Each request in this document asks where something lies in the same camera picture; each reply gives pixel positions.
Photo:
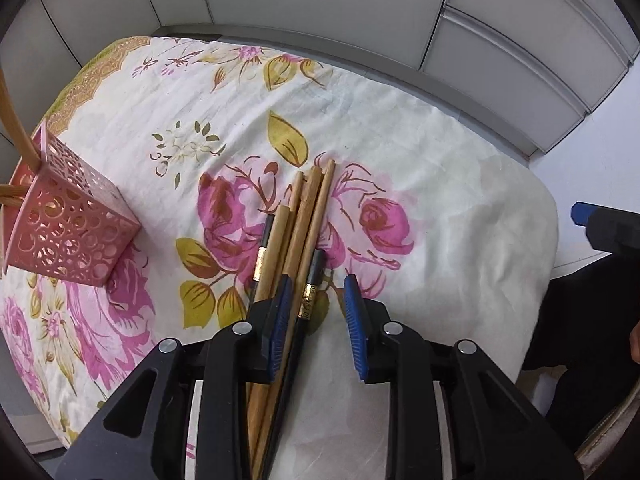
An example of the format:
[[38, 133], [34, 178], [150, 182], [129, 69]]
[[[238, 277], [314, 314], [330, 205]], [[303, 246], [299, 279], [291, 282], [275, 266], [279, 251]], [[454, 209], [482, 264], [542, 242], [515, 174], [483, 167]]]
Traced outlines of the short wooden chopstick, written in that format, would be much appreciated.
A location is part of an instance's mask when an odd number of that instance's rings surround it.
[[269, 386], [268, 399], [265, 409], [262, 428], [260, 428], [259, 441], [257, 443], [256, 455], [252, 465], [252, 478], [261, 479], [264, 463], [266, 460], [269, 434], [271, 431], [274, 415], [277, 413], [278, 397], [283, 386], [284, 369], [294, 332], [294, 325], [300, 303], [302, 302], [305, 288], [306, 275], [311, 264], [311, 256], [316, 247], [320, 226], [326, 212], [326, 202], [328, 201], [329, 189], [333, 180], [335, 162], [330, 159], [326, 164], [326, 169], [313, 166], [309, 170], [304, 183], [302, 198], [299, 201], [293, 231], [291, 234], [288, 252], [283, 266], [283, 271], [292, 278], [293, 296], [288, 320], [288, 331], [284, 343], [282, 368], [278, 371], [276, 379]]

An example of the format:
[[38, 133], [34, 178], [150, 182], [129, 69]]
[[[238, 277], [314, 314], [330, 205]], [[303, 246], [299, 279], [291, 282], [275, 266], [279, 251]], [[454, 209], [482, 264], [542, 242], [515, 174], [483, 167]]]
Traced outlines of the floral white tablecloth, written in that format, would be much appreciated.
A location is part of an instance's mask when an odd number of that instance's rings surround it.
[[10, 269], [1, 329], [63, 446], [162, 339], [241, 321], [270, 217], [280, 266], [326, 270], [272, 468], [277, 479], [381, 479], [387, 390], [352, 364], [344, 278], [394, 318], [475, 340], [515, 377], [558, 222], [524, 166], [409, 93], [266, 47], [113, 42], [37, 117], [108, 177], [141, 231], [101, 287]]

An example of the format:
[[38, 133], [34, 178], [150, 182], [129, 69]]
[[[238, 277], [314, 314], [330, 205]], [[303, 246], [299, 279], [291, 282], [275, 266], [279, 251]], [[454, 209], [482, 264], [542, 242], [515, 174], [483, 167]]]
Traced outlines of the pink perforated utensil holder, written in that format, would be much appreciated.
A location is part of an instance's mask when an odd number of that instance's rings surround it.
[[19, 207], [3, 207], [3, 269], [102, 286], [141, 229], [114, 183], [40, 122], [34, 141], [41, 166], [20, 162], [13, 185], [28, 190]]

